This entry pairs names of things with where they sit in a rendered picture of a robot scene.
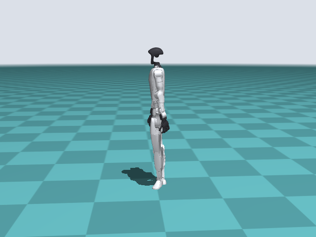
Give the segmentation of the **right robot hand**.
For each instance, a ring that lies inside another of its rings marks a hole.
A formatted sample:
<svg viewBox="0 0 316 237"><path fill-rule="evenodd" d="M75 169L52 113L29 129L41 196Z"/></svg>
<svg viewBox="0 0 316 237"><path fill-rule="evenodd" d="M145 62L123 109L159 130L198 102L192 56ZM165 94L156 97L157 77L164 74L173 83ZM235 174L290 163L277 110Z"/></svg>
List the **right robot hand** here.
<svg viewBox="0 0 316 237"><path fill-rule="evenodd" d="M149 126L150 126L150 123L151 123L151 117L153 116L152 115L152 108L151 108L151 110L150 110L150 115L149 115L149 118L148 118L148 120L147 120L147 122L149 123Z"/></svg>

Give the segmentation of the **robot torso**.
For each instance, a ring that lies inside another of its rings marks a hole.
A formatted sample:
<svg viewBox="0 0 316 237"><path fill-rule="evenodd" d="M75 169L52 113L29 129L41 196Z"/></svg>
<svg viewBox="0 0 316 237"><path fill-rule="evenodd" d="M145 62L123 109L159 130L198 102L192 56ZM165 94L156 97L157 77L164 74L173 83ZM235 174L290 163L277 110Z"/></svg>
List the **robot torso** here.
<svg viewBox="0 0 316 237"><path fill-rule="evenodd" d="M149 73L149 85L150 85L150 93L151 93L151 99L152 100L159 100L159 99L156 99L154 97L154 93L157 92L157 88L156 88L156 82L155 82L155 78L154 78L154 70L162 70L162 73L163 73L163 77L162 77L162 82L163 82L163 95L164 95L164 91L165 91L165 73L164 73L164 69L163 68L159 68L158 66L155 66L155 68L152 68L150 70L150 73ZM155 116L156 113L158 113L158 104L157 104L157 101L154 101L154 107L153 107L153 110L152 110L152 115Z"/></svg>

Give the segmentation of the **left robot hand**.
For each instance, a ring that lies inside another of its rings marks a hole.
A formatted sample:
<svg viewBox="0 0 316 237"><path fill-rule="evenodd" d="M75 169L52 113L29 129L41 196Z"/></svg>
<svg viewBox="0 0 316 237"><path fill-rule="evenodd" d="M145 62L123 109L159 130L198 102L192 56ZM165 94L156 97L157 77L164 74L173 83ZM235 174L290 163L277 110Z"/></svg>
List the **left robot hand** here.
<svg viewBox="0 0 316 237"><path fill-rule="evenodd" d="M163 128L163 129L162 129L162 133L165 133L165 132L167 132L167 131L170 129L169 123L168 123L168 121L166 120L167 117L162 118L162 115L161 115L161 114L159 115L159 117L160 117L160 120L161 120L161 127L160 127L159 131L161 130L161 128Z"/></svg>

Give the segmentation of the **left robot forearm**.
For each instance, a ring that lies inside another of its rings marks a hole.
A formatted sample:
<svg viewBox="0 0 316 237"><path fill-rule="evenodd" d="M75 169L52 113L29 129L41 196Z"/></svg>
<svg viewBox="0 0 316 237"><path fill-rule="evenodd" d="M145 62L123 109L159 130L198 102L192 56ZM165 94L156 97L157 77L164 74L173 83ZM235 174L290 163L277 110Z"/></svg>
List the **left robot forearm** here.
<svg viewBox="0 0 316 237"><path fill-rule="evenodd" d="M158 93L158 99L157 100L157 104L158 104L158 113L159 115L162 115L162 118L166 117L166 113L165 113L165 108L164 108L164 95L162 92Z"/></svg>

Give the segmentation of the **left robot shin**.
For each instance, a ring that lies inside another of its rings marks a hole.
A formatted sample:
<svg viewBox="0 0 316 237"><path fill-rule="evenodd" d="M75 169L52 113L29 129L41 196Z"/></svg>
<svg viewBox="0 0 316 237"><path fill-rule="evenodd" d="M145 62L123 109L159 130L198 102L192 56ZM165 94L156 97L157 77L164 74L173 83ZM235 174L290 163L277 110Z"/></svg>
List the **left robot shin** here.
<svg viewBox="0 0 316 237"><path fill-rule="evenodd" d="M154 163L155 169L157 171L157 180L162 181L162 168L163 168L164 156L163 156L163 147L161 147L160 154L155 152L154 154Z"/></svg>

